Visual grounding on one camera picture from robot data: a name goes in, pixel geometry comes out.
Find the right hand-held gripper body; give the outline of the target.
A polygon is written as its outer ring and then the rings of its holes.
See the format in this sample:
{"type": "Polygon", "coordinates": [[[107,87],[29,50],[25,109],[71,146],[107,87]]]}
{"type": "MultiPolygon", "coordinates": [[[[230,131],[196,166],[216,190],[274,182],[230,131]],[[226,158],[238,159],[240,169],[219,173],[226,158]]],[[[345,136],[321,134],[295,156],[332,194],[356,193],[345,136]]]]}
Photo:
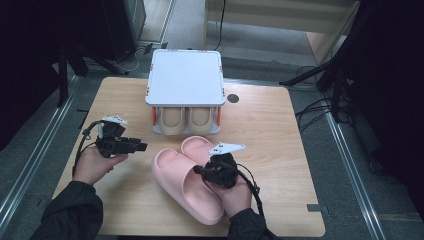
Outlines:
{"type": "Polygon", "coordinates": [[[245,149],[244,144],[222,143],[208,151],[209,161],[203,169],[203,180],[224,188],[232,188],[238,176],[237,163],[232,155],[245,149]]]}

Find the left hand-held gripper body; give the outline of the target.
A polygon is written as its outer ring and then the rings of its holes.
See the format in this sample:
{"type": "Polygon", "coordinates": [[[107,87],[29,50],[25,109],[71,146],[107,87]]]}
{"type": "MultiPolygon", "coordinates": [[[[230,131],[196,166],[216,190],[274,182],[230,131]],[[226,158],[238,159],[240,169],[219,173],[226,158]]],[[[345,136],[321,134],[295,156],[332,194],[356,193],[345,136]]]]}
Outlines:
{"type": "Polygon", "coordinates": [[[103,157],[134,152],[134,144],[129,138],[122,136],[125,131],[122,123],[126,121],[118,116],[103,117],[100,120],[95,145],[103,157]]]}

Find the pink slide slipper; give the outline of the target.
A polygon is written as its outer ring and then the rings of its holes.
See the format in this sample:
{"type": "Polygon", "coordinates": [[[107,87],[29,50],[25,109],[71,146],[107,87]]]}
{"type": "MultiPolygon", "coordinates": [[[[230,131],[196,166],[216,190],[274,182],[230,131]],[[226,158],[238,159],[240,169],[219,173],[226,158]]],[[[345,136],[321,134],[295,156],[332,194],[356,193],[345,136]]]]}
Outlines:
{"type": "Polygon", "coordinates": [[[201,136],[191,136],[186,138],[180,146],[181,152],[198,165],[204,166],[211,155],[209,151],[215,147],[215,144],[201,136]]]}
{"type": "Polygon", "coordinates": [[[160,186],[194,219],[205,225],[217,224],[224,215],[219,198],[194,172],[197,163],[174,149],[158,152],[151,169],[160,186]]]}

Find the cream clog shoe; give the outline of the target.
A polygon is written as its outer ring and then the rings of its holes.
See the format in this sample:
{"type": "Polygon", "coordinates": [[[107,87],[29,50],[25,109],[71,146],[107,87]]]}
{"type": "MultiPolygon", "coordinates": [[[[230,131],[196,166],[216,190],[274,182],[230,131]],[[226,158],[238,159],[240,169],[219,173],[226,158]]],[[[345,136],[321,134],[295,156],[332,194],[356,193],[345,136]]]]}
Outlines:
{"type": "Polygon", "coordinates": [[[164,135],[179,135],[185,129],[185,109],[164,107],[160,111],[159,128],[164,135]]]}
{"type": "Polygon", "coordinates": [[[188,129],[194,134],[208,134],[213,126],[212,109],[208,107],[193,107],[188,112],[188,129]]]}

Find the white two-tier shoe rack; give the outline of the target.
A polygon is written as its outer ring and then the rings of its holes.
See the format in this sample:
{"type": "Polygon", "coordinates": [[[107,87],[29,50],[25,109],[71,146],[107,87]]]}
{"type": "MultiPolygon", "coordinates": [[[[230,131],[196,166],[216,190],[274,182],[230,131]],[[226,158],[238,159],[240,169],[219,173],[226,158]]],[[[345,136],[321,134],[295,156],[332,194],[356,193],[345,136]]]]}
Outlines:
{"type": "Polygon", "coordinates": [[[164,135],[159,128],[160,111],[164,107],[185,109],[185,129],[188,112],[193,107],[212,109],[213,126],[208,134],[220,131],[221,107],[225,91],[221,55],[217,51],[156,50],[153,53],[145,102],[152,108],[153,131],[164,135]]]}

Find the person's left hand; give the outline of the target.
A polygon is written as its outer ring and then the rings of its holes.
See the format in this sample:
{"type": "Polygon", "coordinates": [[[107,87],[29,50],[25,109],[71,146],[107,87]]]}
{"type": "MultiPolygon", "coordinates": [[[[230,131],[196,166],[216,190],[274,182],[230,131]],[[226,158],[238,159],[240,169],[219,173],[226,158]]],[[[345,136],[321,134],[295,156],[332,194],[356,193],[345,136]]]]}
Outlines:
{"type": "Polygon", "coordinates": [[[127,154],[105,158],[96,147],[89,147],[81,153],[72,180],[93,186],[112,171],[117,164],[127,159],[127,154]]]}

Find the person's right hand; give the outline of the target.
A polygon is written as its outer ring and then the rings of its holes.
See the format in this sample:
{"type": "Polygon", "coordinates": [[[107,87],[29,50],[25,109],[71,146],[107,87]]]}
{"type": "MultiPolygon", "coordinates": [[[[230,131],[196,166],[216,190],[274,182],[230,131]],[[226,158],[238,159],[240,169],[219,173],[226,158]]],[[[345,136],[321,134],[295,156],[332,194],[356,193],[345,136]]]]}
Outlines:
{"type": "Polygon", "coordinates": [[[237,178],[236,184],[226,189],[214,183],[208,183],[208,187],[218,196],[229,217],[251,207],[252,193],[245,180],[237,178]]]}

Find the black tripod stand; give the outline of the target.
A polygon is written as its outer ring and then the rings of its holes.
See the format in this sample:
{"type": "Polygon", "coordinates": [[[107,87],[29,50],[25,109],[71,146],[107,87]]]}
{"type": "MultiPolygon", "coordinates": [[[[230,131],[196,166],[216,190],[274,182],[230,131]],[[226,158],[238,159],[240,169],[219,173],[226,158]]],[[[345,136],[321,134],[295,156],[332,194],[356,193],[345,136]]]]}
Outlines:
{"type": "Polygon", "coordinates": [[[341,119],[339,117],[339,113],[341,112],[340,100],[342,94],[342,84],[346,79],[344,71],[341,67],[341,63],[342,55],[337,53],[325,63],[316,66],[311,70],[294,77],[293,79],[280,81],[279,84],[282,86],[294,86],[306,79],[321,74],[316,87],[321,93],[328,91],[330,88],[333,88],[330,113],[336,122],[340,122],[341,119]]]}
{"type": "Polygon", "coordinates": [[[62,42],[58,50],[58,107],[62,107],[70,96],[67,67],[71,66],[78,76],[86,76],[88,73],[88,67],[84,61],[85,57],[90,58],[114,74],[128,74],[126,70],[119,70],[117,67],[113,66],[111,63],[107,62],[105,59],[101,58],[99,55],[90,51],[88,48],[82,46],[81,44],[62,42]]]}

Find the dark cabinet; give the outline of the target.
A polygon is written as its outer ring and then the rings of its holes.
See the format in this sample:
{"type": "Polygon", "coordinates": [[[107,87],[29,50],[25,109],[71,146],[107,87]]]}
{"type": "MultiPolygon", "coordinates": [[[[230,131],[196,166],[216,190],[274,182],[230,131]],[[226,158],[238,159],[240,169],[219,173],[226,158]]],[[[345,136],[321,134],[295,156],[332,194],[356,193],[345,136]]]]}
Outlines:
{"type": "Polygon", "coordinates": [[[137,50],[146,22],[144,0],[101,0],[106,18],[111,58],[123,60],[137,50]]]}

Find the metal floor rail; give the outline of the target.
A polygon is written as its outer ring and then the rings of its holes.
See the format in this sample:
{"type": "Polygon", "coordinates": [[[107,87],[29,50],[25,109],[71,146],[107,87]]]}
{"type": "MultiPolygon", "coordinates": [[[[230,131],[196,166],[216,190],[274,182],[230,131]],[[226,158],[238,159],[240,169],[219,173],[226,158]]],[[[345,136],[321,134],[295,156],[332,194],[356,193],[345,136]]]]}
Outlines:
{"type": "Polygon", "coordinates": [[[74,101],[77,89],[82,82],[82,76],[74,75],[69,83],[69,96],[61,107],[54,111],[47,127],[25,161],[25,165],[18,175],[11,190],[0,205],[0,235],[3,235],[10,223],[20,201],[22,200],[30,182],[38,170],[53,138],[61,126],[71,104],[74,101]]]}
{"type": "Polygon", "coordinates": [[[326,119],[334,141],[337,145],[339,154],[343,161],[349,181],[355,194],[356,201],[361,210],[362,217],[370,233],[371,239],[387,240],[386,234],[374,208],[374,204],[372,203],[370,195],[366,190],[340,125],[334,120],[331,113],[326,114],[326,119]]]}

